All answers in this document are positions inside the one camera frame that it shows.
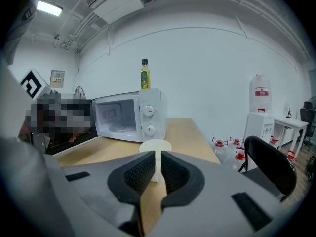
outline white microwave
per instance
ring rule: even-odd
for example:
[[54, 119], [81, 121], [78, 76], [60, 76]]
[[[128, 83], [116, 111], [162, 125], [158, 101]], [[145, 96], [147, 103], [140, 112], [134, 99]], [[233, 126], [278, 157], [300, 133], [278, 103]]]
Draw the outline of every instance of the white microwave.
[[159, 89], [96, 98], [92, 106], [98, 136], [136, 142], [165, 137], [167, 101]]

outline large white container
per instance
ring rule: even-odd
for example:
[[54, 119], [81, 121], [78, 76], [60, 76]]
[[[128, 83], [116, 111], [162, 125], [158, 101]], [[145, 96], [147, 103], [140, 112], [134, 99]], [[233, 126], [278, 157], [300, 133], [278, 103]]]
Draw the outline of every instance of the large white container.
[[250, 82], [249, 112], [271, 112], [271, 84], [264, 75], [256, 75]]

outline floor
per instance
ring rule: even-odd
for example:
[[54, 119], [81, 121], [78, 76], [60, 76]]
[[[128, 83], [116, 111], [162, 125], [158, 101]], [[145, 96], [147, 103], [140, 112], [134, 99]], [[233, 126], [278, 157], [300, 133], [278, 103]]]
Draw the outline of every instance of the floor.
[[[282, 147], [281, 151], [287, 153], [287, 150], [290, 149], [290, 144]], [[294, 162], [296, 168], [297, 181], [296, 187], [293, 193], [283, 202], [285, 208], [290, 208], [296, 203], [302, 201], [307, 191], [310, 188], [310, 183], [307, 181], [307, 176], [305, 174], [305, 168], [309, 163], [311, 156], [316, 156], [316, 146], [311, 146], [310, 150], [306, 146], [302, 146], [300, 153]]]

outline microwave control knob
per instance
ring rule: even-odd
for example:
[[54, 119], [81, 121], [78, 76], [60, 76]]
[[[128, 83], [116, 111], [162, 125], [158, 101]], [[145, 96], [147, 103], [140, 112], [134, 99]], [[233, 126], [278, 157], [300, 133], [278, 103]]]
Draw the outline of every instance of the microwave control knob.
[[153, 136], [156, 133], [156, 128], [153, 125], [147, 125], [145, 129], [145, 133], [148, 136]]
[[154, 115], [155, 109], [151, 105], [147, 105], [144, 107], [143, 112], [146, 116], [151, 117], [152, 115]]

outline ceiling light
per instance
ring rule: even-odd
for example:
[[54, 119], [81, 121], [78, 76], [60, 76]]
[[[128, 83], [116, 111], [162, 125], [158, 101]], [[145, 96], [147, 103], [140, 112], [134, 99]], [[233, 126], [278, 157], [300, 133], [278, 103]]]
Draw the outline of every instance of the ceiling light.
[[38, 8], [38, 10], [48, 12], [48, 13], [53, 14], [55, 16], [59, 16], [60, 12], [62, 11], [62, 8], [57, 7], [55, 5], [52, 5], [52, 4], [49, 4], [49, 3], [46, 3], [46, 2], [42, 2], [42, 1], [38, 2], [37, 8]]

